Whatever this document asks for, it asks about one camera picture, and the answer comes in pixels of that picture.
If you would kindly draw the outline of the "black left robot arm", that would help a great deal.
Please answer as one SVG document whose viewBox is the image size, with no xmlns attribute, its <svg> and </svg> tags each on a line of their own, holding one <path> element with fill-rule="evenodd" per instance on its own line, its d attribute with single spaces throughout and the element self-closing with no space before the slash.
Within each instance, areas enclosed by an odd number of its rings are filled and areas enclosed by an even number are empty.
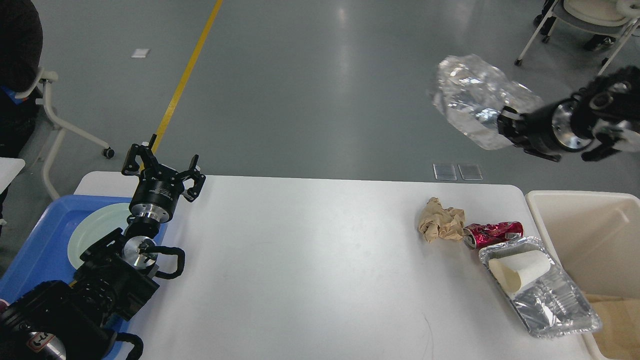
<svg viewBox="0 0 640 360">
<path fill-rule="evenodd" d="M 83 251 L 71 282 L 43 281 L 1 312 L 3 360 L 103 360 L 116 343 L 132 346 L 128 360 L 142 357 L 143 340 L 108 323 L 114 316 L 130 321 L 157 292 L 158 279 L 183 274 L 185 251 L 155 237 L 174 218 L 179 198 L 194 202 L 206 182 L 197 154 L 184 171 L 161 164 L 153 153 L 156 138 L 126 153 L 121 173 L 138 178 L 126 228 Z"/>
</svg>

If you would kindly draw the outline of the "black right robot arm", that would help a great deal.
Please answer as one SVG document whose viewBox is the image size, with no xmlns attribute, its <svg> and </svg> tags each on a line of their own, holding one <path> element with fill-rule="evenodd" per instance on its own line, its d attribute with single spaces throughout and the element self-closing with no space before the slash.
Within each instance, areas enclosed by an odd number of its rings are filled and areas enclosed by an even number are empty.
<svg viewBox="0 0 640 360">
<path fill-rule="evenodd" d="M 558 163 L 579 154 L 584 162 L 639 150 L 640 70 L 626 66 L 599 75 L 569 97 L 532 111 L 505 106 L 500 135 L 533 157 Z"/>
</svg>

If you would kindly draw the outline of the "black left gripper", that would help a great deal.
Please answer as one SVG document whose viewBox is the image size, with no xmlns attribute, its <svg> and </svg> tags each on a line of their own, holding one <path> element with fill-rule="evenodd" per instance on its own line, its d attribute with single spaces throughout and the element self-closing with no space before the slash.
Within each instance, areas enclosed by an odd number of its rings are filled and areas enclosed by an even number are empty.
<svg viewBox="0 0 640 360">
<path fill-rule="evenodd" d="M 199 155 L 195 154 L 189 168 L 176 174 L 176 181 L 161 180 L 161 167 L 153 153 L 157 134 L 149 141 L 133 143 L 125 156 L 122 175 L 137 177 L 138 184 L 131 199 L 129 210 L 135 217 L 150 218 L 158 223 L 168 223 L 174 218 L 178 200 L 182 195 L 193 203 L 202 192 L 206 176 L 198 166 Z"/>
</svg>

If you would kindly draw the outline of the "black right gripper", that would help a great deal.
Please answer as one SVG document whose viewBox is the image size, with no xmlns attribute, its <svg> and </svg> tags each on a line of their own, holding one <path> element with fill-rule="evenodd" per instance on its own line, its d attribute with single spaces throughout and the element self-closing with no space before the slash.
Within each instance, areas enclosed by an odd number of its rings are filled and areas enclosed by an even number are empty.
<svg viewBox="0 0 640 360">
<path fill-rule="evenodd" d="M 572 127 L 577 105 L 578 101 L 567 98 L 524 114 L 506 105 L 497 118 L 497 129 L 510 142 L 518 142 L 524 153 L 558 163 L 564 154 L 583 152 L 594 142 Z"/>
</svg>

